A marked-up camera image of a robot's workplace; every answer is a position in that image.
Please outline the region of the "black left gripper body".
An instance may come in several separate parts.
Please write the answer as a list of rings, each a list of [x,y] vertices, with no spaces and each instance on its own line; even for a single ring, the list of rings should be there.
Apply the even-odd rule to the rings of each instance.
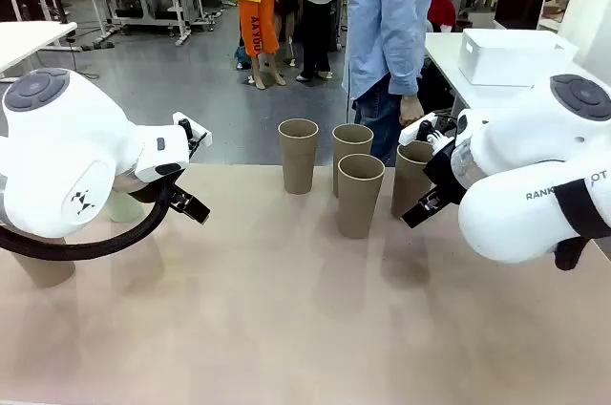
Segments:
[[[176,212],[186,212],[191,207],[193,196],[172,181],[162,181],[160,193]]]

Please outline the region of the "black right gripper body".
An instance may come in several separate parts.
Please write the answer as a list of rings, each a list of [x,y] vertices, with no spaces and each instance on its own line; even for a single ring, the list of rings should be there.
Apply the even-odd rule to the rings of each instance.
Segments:
[[[452,155],[455,147],[455,142],[451,139],[433,152],[432,159],[424,168],[425,175],[432,182],[432,189],[424,197],[426,208],[444,208],[448,204],[459,205],[467,192],[453,173]]]

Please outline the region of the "person's left hand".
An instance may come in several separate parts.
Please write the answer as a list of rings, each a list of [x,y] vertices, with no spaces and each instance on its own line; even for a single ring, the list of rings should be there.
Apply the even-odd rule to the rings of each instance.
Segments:
[[[402,96],[400,100],[399,123],[407,127],[424,116],[418,96]]]

